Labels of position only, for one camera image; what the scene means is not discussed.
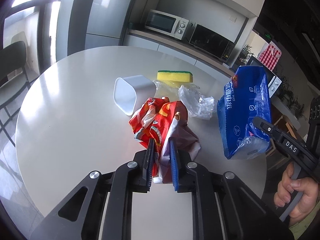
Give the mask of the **red snack bag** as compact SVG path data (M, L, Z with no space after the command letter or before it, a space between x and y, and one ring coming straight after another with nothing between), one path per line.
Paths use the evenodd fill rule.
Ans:
M148 147L155 141L155 162L152 181L155 184L172 182L169 139L173 138L179 150L188 152L194 160L201 150L198 136L188 126L188 111L183 102L169 98L148 98L129 121L135 139Z

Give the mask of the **blue tissue pack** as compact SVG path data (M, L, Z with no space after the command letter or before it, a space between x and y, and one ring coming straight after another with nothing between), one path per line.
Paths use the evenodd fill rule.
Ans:
M253 159L267 151L270 137L253 125L256 116L271 121L266 72L261 66L240 66L224 85L223 96L217 103L227 159Z

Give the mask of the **clear plastic bag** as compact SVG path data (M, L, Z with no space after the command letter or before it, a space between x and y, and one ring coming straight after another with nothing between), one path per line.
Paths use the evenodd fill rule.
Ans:
M181 85L178 89L178 97L185 105L191 118L210 120L217 111L217 100L212 96L203 95L198 87Z

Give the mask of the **white plastic tub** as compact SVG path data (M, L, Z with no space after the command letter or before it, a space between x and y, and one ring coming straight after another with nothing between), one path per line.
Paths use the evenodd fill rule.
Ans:
M156 85L143 75L118 77L114 83L113 100L123 113L131 116L155 93Z

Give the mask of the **yellow green sponge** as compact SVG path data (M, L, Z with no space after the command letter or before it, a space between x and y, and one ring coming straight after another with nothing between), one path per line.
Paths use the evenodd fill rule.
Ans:
M159 70L157 72L157 80L192 83L193 75L188 71Z

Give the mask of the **kitchen counter with cabinets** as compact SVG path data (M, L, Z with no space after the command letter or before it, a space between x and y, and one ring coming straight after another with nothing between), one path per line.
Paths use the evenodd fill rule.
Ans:
M127 34L138 36L140 38L146 38L153 42L160 43L164 46L170 47L171 49L176 49L181 53L188 54L189 56L200 60L201 62L211 65L212 68L218 69L221 73L225 74L228 77L234 75L232 69L229 69L227 66L224 66L215 57L212 57L201 50L197 50L193 46L183 43L182 41L176 40L172 37L161 35L152 31L142 31L142 30L132 30L128 29Z

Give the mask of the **dark bar table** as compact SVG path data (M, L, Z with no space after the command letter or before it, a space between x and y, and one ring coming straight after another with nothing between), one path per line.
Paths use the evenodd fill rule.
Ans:
M298 133L301 125L293 113L281 102L281 100L273 95L271 97L271 113L272 124L279 129L291 135L300 142L306 140ZM290 161L289 156L285 156L280 152L280 148L270 139L270 148L265 152L267 161L267 170L277 170Z

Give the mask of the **red checkered cloth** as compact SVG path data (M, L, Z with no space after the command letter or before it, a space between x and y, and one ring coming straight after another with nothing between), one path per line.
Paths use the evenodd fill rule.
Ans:
M281 55L282 51L274 42L271 41L269 44L265 44L263 46L262 50L258 54L258 60L269 70L274 70Z

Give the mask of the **potted green plant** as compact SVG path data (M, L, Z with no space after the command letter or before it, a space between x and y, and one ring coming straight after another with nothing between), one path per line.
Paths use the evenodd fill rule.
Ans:
M247 64L253 53L251 52L252 47L249 44L244 45L242 50L240 51L240 54L238 56L238 60L242 64Z

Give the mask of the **round white table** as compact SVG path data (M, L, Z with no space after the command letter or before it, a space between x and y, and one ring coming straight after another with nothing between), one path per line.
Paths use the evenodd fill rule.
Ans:
M118 77L159 70L193 74L202 94L219 100L230 80L209 67L198 68L159 51L138 47L99 47L70 55L48 68L27 92L16 126L16 154L21 176L44 217L91 171L115 171L144 148L134 139L130 116L113 100ZM266 157L227 160L216 114L210 120L189 118L199 137L196 162L223 174L234 172L258 197L266 183ZM134 193L131 239L193 239L191 194L172 184L152 184Z

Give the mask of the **black microwave oven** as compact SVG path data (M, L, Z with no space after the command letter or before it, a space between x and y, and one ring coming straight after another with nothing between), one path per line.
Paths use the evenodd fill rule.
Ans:
M235 44L224 36L197 24L189 43L222 62L227 62Z

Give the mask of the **white microwave oven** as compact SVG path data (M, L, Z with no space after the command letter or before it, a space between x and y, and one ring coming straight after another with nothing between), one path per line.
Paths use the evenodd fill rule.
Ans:
M158 33L182 40L190 27L190 21L158 10L150 10L144 27Z

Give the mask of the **silver refrigerator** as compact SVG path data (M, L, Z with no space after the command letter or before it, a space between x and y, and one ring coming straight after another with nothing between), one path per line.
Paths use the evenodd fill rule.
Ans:
M131 0L93 0L85 49L117 46Z

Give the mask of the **dark green chair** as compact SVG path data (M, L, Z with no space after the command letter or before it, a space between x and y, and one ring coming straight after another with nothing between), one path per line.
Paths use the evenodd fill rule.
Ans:
M31 85L25 70L27 62L26 46L23 41L17 41L1 50L1 80L15 70L22 69L22 72L5 84L1 85L1 109L4 109L8 120L3 123L1 121L1 131L7 136L13 146L15 146L10 134L6 130L6 125L20 111L19 109L10 114L7 105L14 101L26 88L30 89Z

